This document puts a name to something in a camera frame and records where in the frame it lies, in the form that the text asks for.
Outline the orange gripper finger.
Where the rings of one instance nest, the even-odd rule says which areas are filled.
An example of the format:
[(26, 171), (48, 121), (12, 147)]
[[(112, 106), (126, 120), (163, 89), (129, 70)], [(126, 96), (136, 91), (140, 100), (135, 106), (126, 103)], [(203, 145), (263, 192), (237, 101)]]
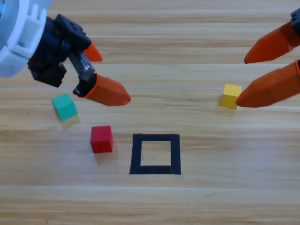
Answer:
[(236, 100), (241, 107), (273, 105), (300, 93), (300, 62), (275, 69), (252, 81)]

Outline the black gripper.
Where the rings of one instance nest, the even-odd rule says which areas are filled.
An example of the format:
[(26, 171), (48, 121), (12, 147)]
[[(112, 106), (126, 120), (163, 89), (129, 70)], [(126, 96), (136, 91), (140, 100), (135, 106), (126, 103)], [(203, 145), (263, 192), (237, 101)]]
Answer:
[(82, 27), (62, 14), (55, 19), (47, 17), (41, 40), (28, 62), (33, 78), (59, 87), (67, 72), (63, 65), (67, 58), (79, 76), (80, 81), (73, 90), (78, 97), (103, 105), (127, 105), (131, 101), (121, 83), (92, 70), (89, 60), (101, 62), (103, 57)]
[(244, 58), (244, 63), (275, 60), (300, 45), (300, 8), (291, 13), (291, 21), (259, 38)]

